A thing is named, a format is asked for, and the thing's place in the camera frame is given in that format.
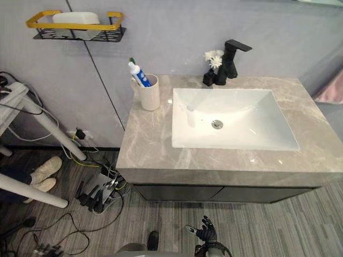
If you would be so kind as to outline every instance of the sink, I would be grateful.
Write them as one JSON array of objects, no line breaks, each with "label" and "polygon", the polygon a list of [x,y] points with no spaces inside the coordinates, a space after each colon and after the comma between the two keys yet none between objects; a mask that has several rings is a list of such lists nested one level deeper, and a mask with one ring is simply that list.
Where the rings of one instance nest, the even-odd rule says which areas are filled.
[{"label": "sink", "polygon": [[173,89],[174,148],[299,150],[271,90]]}]

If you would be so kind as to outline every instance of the yellow cable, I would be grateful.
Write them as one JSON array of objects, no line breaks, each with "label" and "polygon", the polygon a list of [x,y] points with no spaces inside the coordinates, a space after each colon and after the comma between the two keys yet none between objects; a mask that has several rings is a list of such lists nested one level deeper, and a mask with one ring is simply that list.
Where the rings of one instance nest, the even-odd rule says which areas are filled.
[{"label": "yellow cable", "polygon": [[128,183],[128,182],[125,181],[125,184],[124,184],[121,188],[117,188],[117,187],[116,187],[115,190],[121,190],[121,189],[123,189],[124,186],[126,186],[127,183]]},{"label": "yellow cable", "polygon": [[99,165],[89,165],[89,164],[80,163],[77,160],[75,160],[74,156],[72,155],[72,153],[70,151],[69,151],[69,153],[70,153],[70,156],[73,159],[73,161],[76,162],[77,164],[81,165],[81,166],[84,166],[84,167],[94,167],[94,168],[100,167]]}]

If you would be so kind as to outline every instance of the electrical cable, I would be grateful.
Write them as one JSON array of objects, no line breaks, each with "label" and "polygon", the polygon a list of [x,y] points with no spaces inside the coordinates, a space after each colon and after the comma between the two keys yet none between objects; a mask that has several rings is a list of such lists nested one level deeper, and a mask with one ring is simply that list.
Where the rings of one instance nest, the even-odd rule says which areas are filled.
[{"label": "electrical cable", "polygon": [[[123,195],[122,195],[122,197],[125,197],[126,195],[128,195],[130,192],[131,192],[131,187],[129,188],[129,190],[127,190]],[[111,198],[110,196],[109,196],[109,199],[111,199],[112,200],[112,202],[108,205],[108,206],[106,206],[106,208],[104,208],[104,210],[101,212],[101,213],[96,213],[94,210],[93,210],[93,214],[94,215],[96,215],[96,216],[100,216],[101,214],[103,214],[116,200],[118,200],[120,197],[114,197],[114,198]]]},{"label": "electrical cable", "polygon": [[118,191],[119,191],[119,190],[123,189],[123,188],[127,185],[127,183],[128,183],[128,182],[125,181],[125,183],[124,183],[124,185],[123,185],[122,187],[120,187],[120,188],[117,188],[117,187],[116,187],[115,190],[118,190]]},{"label": "electrical cable", "polygon": [[29,233],[31,233],[31,232],[40,232],[40,231],[48,230],[48,229],[50,229],[51,227],[53,227],[55,224],[57,224],[62,218],[64,218],[64,217],[67,216],[67,215],[70,216],[71,221],[72,221],[73,226],[75,227],[76,231],[73,231],[73,232],[67,234],[63,239],[61,239],[61,240],[60,240],[57,244],[55,244],[55,245],[59,245],[61,242],[63,242],[64,240],[66,240],[67,237],[69,237],[69,236],[71,236],[71,235],[73,235],[73,234],[75,234],[75,233],[81,233],[81,234],[84,235],[84,236],[86,237],[86,239],[87,239],[87,245],[86,245],[86,247],[85,247],[82,251],[80,251],[80,252],[78,252],[78,253],[72,253],[72,254],[69,254],[69,255],[78,255],[78,254],[83,253],[84,251],[87,250],[87,248],[88,248],[89,245],[90,245],[90,238],[89,238],[85,233],[96,232],[96,231],[100,231],[100,230],[102,230],[102,229],[107,228],[108,226],[112,225],[112,224],[119,218],[120,214],[122,213],[123,208],[124,208],[124,198],[123,198],[123,196],[121,195],[120,192],[117,192],[117,193],[120,195],[120,197],[121,197],[121,199],[122,199],[122,205],[121,205],[121,208],[120,208],[120,210],[119,210],[117,216],[116,216],[110,223],[108,223],[107,225],[102,226],[102,227],[97,228],[97,229],[79,229],[79,228],[76,226],[76,223],[75,223],[74,218],[73,218],[73,216],[71,215],[71,213],[66,213],[66,214],[63,214],[63,215],[62,215],[57,221],[55,221],[53,224],[51,224],[51,225],[49,225],[49,226],[47,226],[47,227],[45,227],[45,228],[33,229],[33,230],[26,231],[26,232],[22,235],[22,237],[21,237],[21,239],[20,239],[20,241],[19,241],[19,244],[18,244],[18,247],[17,247],[17,251],[16,251],[16,252],[13,251],[13,252],[14,252],[14,255],[15,255],[15,256],[18,256],[18,255],[19,255],[20,245],[21,245],[21,243],[23,242],[23,240],[24,240],[24,238],[26,237],[27,234],[29,234]]},{"label": "electrical cable", "polygon": [[99,167],[100,167],[99,165],[90,165],[90,164],[84,164],[84,163],[78,162],[78,161],[74,158],[73,154],[72,154],[70,151],[69,151],[69,154],[70,154],[72,160],[73,160],[75,163],[77,163],[77,164],[79,164],[79,165],[81,165],[81,166],[84,166],[84,167],[94,167],[94,168],[99,168]]},{"label": "electrical cable", "polygon": [[[105,164],[103,164],[103,163],[100,163],[100,162],[98,162],[98,161],[96,161],[90,154],[88,155],[88,157],[94,162],[94,163],[96,163],[96,164],[98,164],[99,166],[102,166],[102,167],[105,167],[105,169],[109,169]],[[114,172],[114,174],[112,174],[112,175],[115,175],[115,173],[117,172],[117,171],[115,171],[115,170],[109,170],[109,172],[112,174],[112,172]]]},{"label": "electrical cable", "polygon": [[17,111],[21,111],[25,114],[32,114],[32,115],[41,115],[43,111],[41,111],[39,114],[35,114],[34,112],[30,112],[30,111],[25,111],[25,110],[22,110],[22,109],[19,109],[19,108],[16,108],[16,107],[13,107],[13,106],[9,106],[7,104],[2,104],[0,103],[1,106],[4,106],[4,107],[7,107],[7,108],[11,108],[11,109],[14,109],[14,110],[17,110]]},{"label": "electrical cable", "polygon": [[11,73],[6,72],[6,71],[0,71],[0,74],[1,73],[5,73],[6,75],[10,76],[13,80],[19,82],[19,80],[15,76],[13,76]]},{"label": "electrical cable", "polygon": [[86,139],[86,138],[85,138],[85,141],[87,142],[88,146],[89,146],[89,147],[93,147],[93,148],[95,149],[95,151],[89,151],[89,150],[88,150],[87,152],[89,152],[89,153],[97,153],[97,152],[99,152],[99,149],[97,149],[95,146],[91,146],[89,140],[91,140],[91,139]]},{"label": "electrical cable", "polygon": [[4,239],[3,242],[4,242],[4,245],[5,245],[5,250],[4,250],[3,252],[1,251],[1,253],[2,253],[2,254],[6,254],[6,256],[9,256],[10,253],[12,253],[13,256],[17,256],[17,254],[16,254],[15,251],[10,251],[10,250],[8,250],[8,248],[7,248],[7,240]]},{"label": "electrical cable", "polygon": [[69,156],[67,153],[66,153],[66,150],[65,150],[65,148],[64,148],[64,145],[63,144],[61,144],[61,147],[62,147],[62,150],[63,150],[63,152],[64,152],[64,154],[65,154],[65,156],[68,158],[68,159],[72,159],[71,158],[71,156]]},{"label": "electrical cable", "polygon": [[16,138],[20,139],[21,141],[25,141],[25,142],[34,142],[34,141],[42,140],[44,138],[51,136],[51,134],[48,134],[48,135],[45,135],[44,137],[41,137],[41,138],[25,139],[25,138],[20,137],[18,134],[16,134],[16,132],[10,126],[8,126],[8,129]]},{"label": "electrical cable", "polygon": [[[19,83],[22,83],[20,82],[20,80],[18,80],[13,74],[9,73],[9,72],[6,72],[6,71],[0,71],[0,74],[1,73],[5,73],[6,75],[10,76],[14,81],[16,82],[19,82]],[[23,85],[25,85],[27,88],[28,88],[28,92],[31,93],[32,95],[34,95],[34,97],[36,98],[37,102],[39,103],[40,107],[43,107],[43,103],[42,101],[40,100],[37,92],[34,90],[34,88],[29,85],[29,84],[26,84],[26,83],[22,83]]]},{"label": "electrical cable", "polygon": [[110,223],[108,223],[105,226],[102,226],[102,227],[97,228],[97,229],[90,229],[90,230],[89,229],[83,229],[82,232],[96,232],[96,231],[102,230],[102,229],[107,228],[108,226],[112,225],[119,218],[119,216],[122,213],[123,208],[124,208],[124,198],[123,198],[122,194],[119,191],[117,191],[117,193],[119,194],[120,198],[122,199],[122,205],[120,207],[120,211],[117,214],[117,216]]},{"label": "electrical cable", "polygon": [[70,139],[70,140],[73,141],[74,143],[76,143],[78,146],[81,146],[81,144],[78,141],[76,141],[74,139]]},{"label": "electrical cable", "polygon": [[[48,110],[46,110],[45,108],[39,106],[39,105],[36,104],[36,103],[33,103],[33,104],[34,104],[35,106],[37,106],[38,108],[40,108],[40,109],[42,110],[42,112],[43,112],[43,111],[46,112],[51,118],[53,118],[53,119],[55,120],[55,122],[56,122],[57,128],[59,128],[59,121],[58,121],[58,119],[57,119],[51,112],[49,112]],[[16,138],[18,138],[18,139],[20,139],[20,140],[22,140],[22,141],[26,141],[26,142],[34,142],[34,141],[42,140],[42,139],[47,138],[47,137],[49,137],[49,136],[52,135],[52,133],[49,133],[48,135],[45,135],[44,137],[41,137],[41,138],[36,138],[36,139],[25,139],[25,138],[22,138],[21,136],[19,136],[18,134],[16,134],[16,132],[15,132],[12,128],[8,127],[8,129],[9,129],[9,131],[10,131]]]}]

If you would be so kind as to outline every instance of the black shoe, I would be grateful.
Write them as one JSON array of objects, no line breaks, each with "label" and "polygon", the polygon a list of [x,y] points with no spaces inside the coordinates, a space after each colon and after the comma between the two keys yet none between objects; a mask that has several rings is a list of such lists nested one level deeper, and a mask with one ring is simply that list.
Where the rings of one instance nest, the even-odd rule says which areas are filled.
[{"label": "black shoe", "polygon": [[148,238],[147,247],[149,251],[157,251],[159,247],[159,233],[157,231],[152,231]]}]

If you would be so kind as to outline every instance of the sneaker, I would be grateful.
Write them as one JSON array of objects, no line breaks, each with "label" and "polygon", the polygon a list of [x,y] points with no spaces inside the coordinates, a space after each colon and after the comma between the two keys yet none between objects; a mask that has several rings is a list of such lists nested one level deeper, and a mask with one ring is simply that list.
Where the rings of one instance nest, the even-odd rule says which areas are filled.
[{"label": "sneaker", "polygon": [[52,174],[55,174],[62,166],[62,160],[58,156],[54,156],[47,160],[42,166],[37,168],[30,175],[32,181],[30,185],[38,184],[46,178],[50,177]]},{"label": "sneaker", "polygon": [[[43,192],[48,192],[49,190],[51,190],[54,186],[56,185],[56,178],[47,178],[46,180],[38,183],[38,184],[33,184],[30,185],[31,187],[38,189],[40,191]],[[23,203],[29,203],[32,202],[33,199],[29,198],[27,200],[25,200]]]}]

